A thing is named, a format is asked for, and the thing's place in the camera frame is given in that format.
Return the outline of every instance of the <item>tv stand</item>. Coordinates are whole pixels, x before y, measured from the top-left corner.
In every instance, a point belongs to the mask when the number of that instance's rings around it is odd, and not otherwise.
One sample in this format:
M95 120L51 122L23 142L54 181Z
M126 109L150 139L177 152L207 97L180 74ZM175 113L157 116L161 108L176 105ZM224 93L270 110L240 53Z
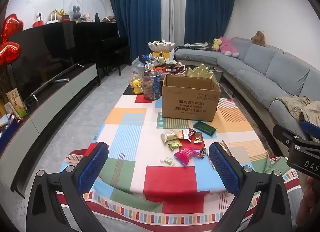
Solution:
M50 83L37 93L37 100L28 102L27 116L0 155L0 180L22 197L37 161L57 127L92 85L99 84L95 63L75 67L59 77L67 78L69 82Z

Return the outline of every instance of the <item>gold decoration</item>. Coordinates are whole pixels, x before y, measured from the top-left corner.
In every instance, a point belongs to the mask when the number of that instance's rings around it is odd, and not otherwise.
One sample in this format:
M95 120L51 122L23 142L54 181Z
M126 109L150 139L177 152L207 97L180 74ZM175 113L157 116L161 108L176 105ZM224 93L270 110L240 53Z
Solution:
M209 71L208 68L202 63L193 70L189 67L186 76L212 79L214 73Z
M60 16L63 16L64 10L61 9L60 12L58 12L58 10L54 10L54 11L51 11L51 14L52 14L52 13L57 13L57 14L59 14Z

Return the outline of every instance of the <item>white bowl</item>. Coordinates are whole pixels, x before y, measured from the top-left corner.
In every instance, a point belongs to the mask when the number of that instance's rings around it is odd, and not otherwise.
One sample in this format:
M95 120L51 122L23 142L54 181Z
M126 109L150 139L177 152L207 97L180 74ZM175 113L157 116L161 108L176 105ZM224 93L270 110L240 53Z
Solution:
M169 53L175 46L175 43L165 42L155 45L151 42L148 43L149 48L157 53Z

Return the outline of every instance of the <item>yellow plush toy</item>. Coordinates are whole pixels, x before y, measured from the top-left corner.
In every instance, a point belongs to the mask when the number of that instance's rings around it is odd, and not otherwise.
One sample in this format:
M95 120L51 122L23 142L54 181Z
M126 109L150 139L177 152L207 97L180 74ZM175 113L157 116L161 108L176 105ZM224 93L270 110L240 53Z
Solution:
M213 42L214 42L214 44L213 44L213 46L212 46L212 49L213 49L214 51L218 52L218 51L219 51L219 46L222 45L222 41L221 41L219 38L215 38L215 39L213 40Z
M134 80L131 82L131 86L133 87L133 93L138 95L143 93L143 90L141 88L140 80Z

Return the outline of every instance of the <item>plush bunny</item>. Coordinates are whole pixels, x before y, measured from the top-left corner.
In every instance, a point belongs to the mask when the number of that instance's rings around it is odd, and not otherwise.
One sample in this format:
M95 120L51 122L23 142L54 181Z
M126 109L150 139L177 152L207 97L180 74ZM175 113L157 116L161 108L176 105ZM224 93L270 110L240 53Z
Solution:
M73 6L73 21L77 21L81 17L80 7Z
M222 45L220 46L220 51L222 54L235 58L239 56L237 49L231 44L230 39L226 39L222 36L219 39L222 41Z

